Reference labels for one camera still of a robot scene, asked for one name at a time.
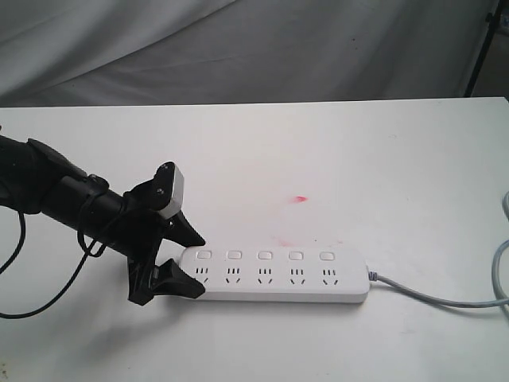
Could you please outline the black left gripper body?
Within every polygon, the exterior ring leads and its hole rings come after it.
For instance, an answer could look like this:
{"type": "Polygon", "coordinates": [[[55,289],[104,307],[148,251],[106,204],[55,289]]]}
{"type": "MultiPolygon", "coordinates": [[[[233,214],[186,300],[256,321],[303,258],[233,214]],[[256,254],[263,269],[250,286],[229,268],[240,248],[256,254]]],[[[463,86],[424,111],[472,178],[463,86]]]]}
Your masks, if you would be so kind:
{"type": "Polygon", "coordinates": [[[113,224],[110,247],[127,258],[128,300],[140,306],[156,295],[161,275],[156,258],[172,224],[149,206],[152,182],[145,181],[122,195],[126,208],[113,224]]]}

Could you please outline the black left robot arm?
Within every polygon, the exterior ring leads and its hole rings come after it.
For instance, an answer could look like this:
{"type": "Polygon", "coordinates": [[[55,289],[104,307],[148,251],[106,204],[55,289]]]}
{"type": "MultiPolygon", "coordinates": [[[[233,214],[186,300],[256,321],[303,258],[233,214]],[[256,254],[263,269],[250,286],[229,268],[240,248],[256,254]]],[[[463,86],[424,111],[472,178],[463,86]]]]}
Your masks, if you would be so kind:
{"type": "Polygon", "coordinates": [[[106,248],[123,254],[128,299],[140,306],[158,295],[198,298],[205,292],[174,260],[155,263],[163,240],[184,248],[205,244],[181,211],[184,183],[177,165],[166,162],[151,179],[119,195],[43,142],[1,138],[1,205],[74,229],[87,256],[101,256],[106,248]]]}

